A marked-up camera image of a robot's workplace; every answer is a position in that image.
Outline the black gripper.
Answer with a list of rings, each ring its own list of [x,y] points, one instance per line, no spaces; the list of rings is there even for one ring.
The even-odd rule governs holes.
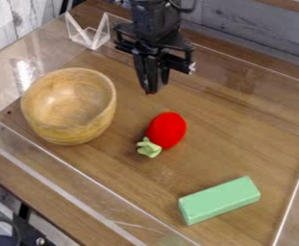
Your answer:
[[[113,30],[116,49],[132,55],[139,83],[145,94],[158,91],[159,76],[160,83],[168,84],[171,69],[184,74],[194,72],[194,47],[179,31],[174,31],[158,41],[148,41],[136,36],[131,23],[116,24]]]

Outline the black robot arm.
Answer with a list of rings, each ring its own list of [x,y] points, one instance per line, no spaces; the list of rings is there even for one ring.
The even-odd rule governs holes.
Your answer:
[[[182,7],[182,0],[129,0],[132,22],[117,23],[116,49],[131,54],[137,80],[145,94],[168,84],[170,70],[184,74],[195,70],[192,44],[180,34],[182,13],[196,7]]]

